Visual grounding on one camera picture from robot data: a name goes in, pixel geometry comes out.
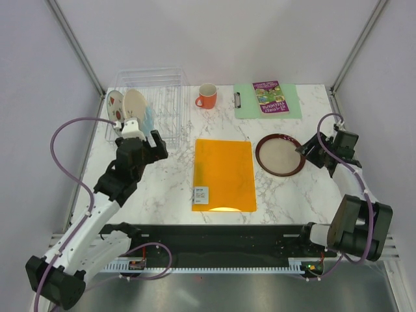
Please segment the brown rimmed plate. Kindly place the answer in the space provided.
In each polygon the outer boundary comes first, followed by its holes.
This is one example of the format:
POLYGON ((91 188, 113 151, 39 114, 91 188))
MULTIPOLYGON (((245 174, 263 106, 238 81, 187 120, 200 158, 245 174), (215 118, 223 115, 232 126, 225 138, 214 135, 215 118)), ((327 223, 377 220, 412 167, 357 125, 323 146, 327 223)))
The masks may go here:
POLYGON ((306 160, 296 149, 301 144, 293 137, 274 133, 263 137, 256 145, 255 158, 269 174, 290 177, 300 172, 306 160))

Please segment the cream leaf pattern plate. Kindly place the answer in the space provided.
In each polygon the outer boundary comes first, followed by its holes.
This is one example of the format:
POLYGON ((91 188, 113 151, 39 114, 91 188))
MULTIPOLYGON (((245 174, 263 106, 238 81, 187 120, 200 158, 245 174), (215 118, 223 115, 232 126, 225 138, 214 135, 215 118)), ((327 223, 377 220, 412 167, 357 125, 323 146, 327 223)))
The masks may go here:
POLYGON ((144 95, 137 89, 127 90, 122 101, 124 119, 138 118, 140 130, 148 137, 154 129, 153 113, 144 95))

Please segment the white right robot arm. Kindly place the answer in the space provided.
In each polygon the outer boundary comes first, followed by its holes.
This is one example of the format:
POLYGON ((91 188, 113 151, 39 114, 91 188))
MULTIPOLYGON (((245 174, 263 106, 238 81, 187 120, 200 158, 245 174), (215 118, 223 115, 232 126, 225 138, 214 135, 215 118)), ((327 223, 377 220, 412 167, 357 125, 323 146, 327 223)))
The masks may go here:
POLYGON ((327 169, 342 196, 331 224, 303 226, 297 245, 304 255, 314 255, 321 246, 368 261, 382 254, 393 210, 380 203, 364 181, 362 165, 354 158, 358 138, 340 129, 331 137, 319 132, 296 148, 302 158, 327 169))

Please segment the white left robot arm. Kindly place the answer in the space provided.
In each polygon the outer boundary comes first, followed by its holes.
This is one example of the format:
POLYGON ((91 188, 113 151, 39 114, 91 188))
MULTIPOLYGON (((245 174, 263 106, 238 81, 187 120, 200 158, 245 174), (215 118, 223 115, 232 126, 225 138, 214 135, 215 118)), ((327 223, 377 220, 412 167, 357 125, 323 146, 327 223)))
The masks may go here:
POLYGON ((90 205, 44 256, 32 256, 25 269, 35 296, 32 311, 47 311, 50 304, 65 310, 82 297, 88 282, 120 255, 137 255, 142 239, 129 224, 120 224, 95 248, 91 243, 104 225, 136 191, 147 165, 168 158, 166 142, 157 130, 155 142, 139 137, 118 138, 116 158, 98 179, 90 205))

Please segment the watermelon pattern plate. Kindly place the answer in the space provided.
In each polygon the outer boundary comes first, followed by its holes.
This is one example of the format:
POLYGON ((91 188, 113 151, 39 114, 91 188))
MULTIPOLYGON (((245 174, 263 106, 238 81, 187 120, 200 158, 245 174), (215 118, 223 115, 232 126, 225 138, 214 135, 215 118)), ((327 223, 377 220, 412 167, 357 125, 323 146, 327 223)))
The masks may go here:
POLYGON ((107 94, 106 98, 106 108, 107 108, 107 116, 108 119, 112 122, 124 122, 124 114, 123 114, 123 94, 117 90, 111 90, 107 94))

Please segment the purple book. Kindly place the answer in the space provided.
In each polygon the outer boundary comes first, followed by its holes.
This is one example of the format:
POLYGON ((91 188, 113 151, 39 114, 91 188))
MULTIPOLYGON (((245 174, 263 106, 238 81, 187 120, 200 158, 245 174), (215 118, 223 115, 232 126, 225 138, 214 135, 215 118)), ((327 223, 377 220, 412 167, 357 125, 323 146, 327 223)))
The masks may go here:
POLYGON ((263 116, 275 116, 290 112, 287 100, 278 81, 253 83, 253 90, 263 116))

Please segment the orange plastic folder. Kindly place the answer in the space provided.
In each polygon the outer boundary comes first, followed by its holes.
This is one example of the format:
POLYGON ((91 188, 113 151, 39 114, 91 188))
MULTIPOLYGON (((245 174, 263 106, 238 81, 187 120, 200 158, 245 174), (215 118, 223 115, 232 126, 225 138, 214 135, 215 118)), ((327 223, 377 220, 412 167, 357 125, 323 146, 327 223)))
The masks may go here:
POLYGON ((199 138, 195 143, 192 210, 257 210, 252 144, 199 138))

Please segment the orange mug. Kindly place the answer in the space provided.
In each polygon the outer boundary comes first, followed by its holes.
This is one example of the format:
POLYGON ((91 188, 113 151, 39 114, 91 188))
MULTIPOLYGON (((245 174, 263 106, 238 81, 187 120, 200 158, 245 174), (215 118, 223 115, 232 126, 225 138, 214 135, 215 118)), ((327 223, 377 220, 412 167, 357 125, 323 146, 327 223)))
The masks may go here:
POLYGON ((199 87, 199 96, 195 105, 202 109, 213 109, 217 101, 217 87, 211 83, 202 84, 199 87))

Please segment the green clipboard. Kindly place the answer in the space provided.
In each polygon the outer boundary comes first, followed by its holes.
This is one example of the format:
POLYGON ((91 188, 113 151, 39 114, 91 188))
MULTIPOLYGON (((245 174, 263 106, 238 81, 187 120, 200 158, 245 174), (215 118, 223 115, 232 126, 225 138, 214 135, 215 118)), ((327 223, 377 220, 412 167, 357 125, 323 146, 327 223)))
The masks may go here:
POLYGON ((237 119, 301 119, 299 97, 293 84, 277 81, 235 84, 234 112, 237 119))

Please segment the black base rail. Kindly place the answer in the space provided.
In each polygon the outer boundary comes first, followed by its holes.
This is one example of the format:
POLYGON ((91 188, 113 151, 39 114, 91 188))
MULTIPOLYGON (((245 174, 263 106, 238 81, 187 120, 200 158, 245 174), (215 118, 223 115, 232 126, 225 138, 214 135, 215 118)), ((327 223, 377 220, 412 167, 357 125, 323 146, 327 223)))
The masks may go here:
POLYGON ((335 259, 337 254, 301 239, 301 226, 272 225, 139 225, 107 224, 106 235, 125 229, 131 247, 147 245, 133 256, 144 256, 150 267, 282 267, 290 258, 335 259))

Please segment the right aluminium frame post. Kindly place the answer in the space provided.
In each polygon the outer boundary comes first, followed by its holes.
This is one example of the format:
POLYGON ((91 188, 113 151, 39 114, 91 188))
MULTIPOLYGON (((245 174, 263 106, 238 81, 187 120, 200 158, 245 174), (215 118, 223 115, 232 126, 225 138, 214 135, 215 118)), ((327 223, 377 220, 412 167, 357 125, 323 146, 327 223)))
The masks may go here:
POLYGON ((382 13, 384 12, 386 6, 389 4, 390 0, 378 0, 374 6, 370 16, 368 17, 364 27, 362 28, 357 40, 352 46, 341 70, 337 74, 333 84, 329 87, 328 91, 331 96, 336 95, 338 89, 341 87, 345 77, 350 71, 351 66, 353 65, 355 59, 358 57, 360 51, 362 50, 365 42, 370 36, 372 30, 375 28, 378 20, 380 19, 382 13))

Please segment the aluminium frame post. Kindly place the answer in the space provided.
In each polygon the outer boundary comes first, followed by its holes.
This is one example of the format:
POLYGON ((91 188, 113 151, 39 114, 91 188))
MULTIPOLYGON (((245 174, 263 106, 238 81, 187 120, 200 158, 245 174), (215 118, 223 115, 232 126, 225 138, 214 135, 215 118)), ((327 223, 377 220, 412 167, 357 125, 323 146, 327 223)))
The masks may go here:
POLYGON ((81 63, 85 73, 87 74, 90 82, 93 84, 94 88, 96 89, 97 93, 99 94, 100 98, 103 99, 105 96, 105 90, 101 86, 99 79, 87 58, 81 44, 79 43, 72 27, 67 20, 63 10, 61 9, 59 2, 56 0, 45 0, 46 5, 50 9, 53 17, 58 23, 58 26, 64 33, 72 51, 75 53, 75 56, 81 63))
POLYGON ((329 87, 328 91, 331 96, 336 95, 338 89, 341 87, 345 77, 350 71, 351 66, 353 65, 355 59, 358 57, 360 51, 362 50, 365 42, 370 36, 372 30, 375 28, 378 20, 380 19, 382 13, 384 12, 386 6, 389 4, 390 0, 378 0, 374 6, 370 16, 368 17, 364 27, 362 28, 357 40, 352 46, 341 70, 337 74, 333 84, 329 87))

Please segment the left aluminium frame post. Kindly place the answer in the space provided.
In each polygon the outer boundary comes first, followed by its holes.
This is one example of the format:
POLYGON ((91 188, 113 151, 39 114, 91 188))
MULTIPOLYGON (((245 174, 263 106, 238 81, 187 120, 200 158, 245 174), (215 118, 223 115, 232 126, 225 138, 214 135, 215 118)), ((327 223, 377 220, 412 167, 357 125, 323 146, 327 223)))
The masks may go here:
POLYGON ((64 33, 72 51, 75 53, 75 56, 81 63, 85 73, 87 74, 90 82, 93 84, 94 88, 96 89, 97 93, 99 94, 100 98, 103 99, 105 96, 105 90, 101 86, 99 79, 87 58, 81 44, 79 43, 72 27, 67 20, 63 10, 61 9, 59 2, 56 0, 45 0, 46 5, 50 9, 53 17, 58 23, 58 26, 64 33))

